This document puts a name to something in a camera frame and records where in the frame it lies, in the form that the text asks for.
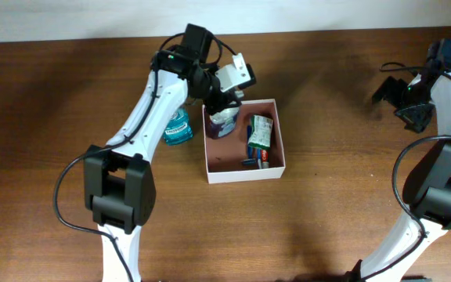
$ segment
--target white sticker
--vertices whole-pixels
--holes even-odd
[[[184,124],[180,125],[178,128],[165,130],[164,133],[166,133],[166,135],[172,135],[172,134],[176,134],[176,133],[182,132],[186,128],[187,128],[187,122],[184,122]]]

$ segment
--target black bracket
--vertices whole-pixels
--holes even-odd
[[[361,281],[361,262],[360,259],[352,268],[351,271],[345,273],[345,275],[338,282],[359,282]],[[327,280],[311,280],[311,282],[327,282]],[[425,277],[403,277],[401,282],[432,282],[432,279]]]
[[[451,230],[451,141],[438,141],[411,171],[403,199],[419,218]]]
[[[96,151],[98,146],[88,149]],[[156,187],[150,163],[141,154],[126,157],[106,151],[85,159],[85,205],[93,212],[93,221],[124,229],[130,234],[135,226],[147,222],[156,200]],[[110,175],[124,169],[125,179]]]
[[[429,103],[430,90],[424,84],[408,87],[402,79],[388,77],[373,94],[372,103],[383,99],[396,108],[395,116],[406,123],[405,129],[421,133],[431,122],[435,106]]]
[[[186,79],[189,97],[202,99],[210,115],[241,106],[235,89],[226,92],[221,90],[220,81],[215,76],[218,62],[206,63],[214,40],[218,39],[210,31],[189,23],[180,45],[173,45],[170,49],[158,52],[152,64],[152,67],[170,71],[179,78]],[[250,64],[247,64],[247,70],[251,79],[238,85],[238,89],[245,89],[257,81]]]

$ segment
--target green package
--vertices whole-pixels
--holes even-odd
[[[268,150],[271,147],[272,119],[255,114],[251,117],[251,127],[248,146]]]

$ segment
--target bottle label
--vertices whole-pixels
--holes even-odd
[[[236,123],[228,123],[222,126],[222,130],[218,133],[218,137],[226,136],[228,135],[234,128],[236,127]]]
[[[266,150],[261,151],[261,156],[262,156],[262,162],[267,161],[267,151]]]
[[[173,129],[165,130],[164,133],[165,133],[166,135],[177,134],[177,133],[179,133],[179,132],[184,131],[186,128],[187,128],[187,122],[184,122],[184,124],[183,124],[183,125],[180,125],[178,128],[173,128]]]
[[[177,110],[177,111],[174,112],[173,115],[170,117],[170,121],[176,120],[178,116],[179,116],[179,111]]]

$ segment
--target black motor joint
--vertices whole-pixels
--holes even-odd
[[[211,43],[221,43],[215,36],[203,27],[188,24],[180,45],[173,45],[167,50],[161,50],[153,58],[152,68],[175,73],[181,79],[186,79],[189,97],[202,99],[208,114],[213,115],[224,109],[241,106],[235,89],[223,92],[219,79],[215,76],[218,70],[218,60],[206,63]],[[253,85],[254,75],[251,66],[247,65],[251,80],[243,85],[244,89]]]
[[[405,129],[421,133],[431,122],[435,108],[430,103],[431,88],[442,72],[451,72],[451,40],[449,39],[442,39],[431,44],[426,63],[420,70],[419,82],[408,86],[408,83],[402,79],[390,76],[373,94],[372,103],[388,101],[396,108],[395,116],[406,123]],[[417,76],[417,72],[412,71],[412,74]]]

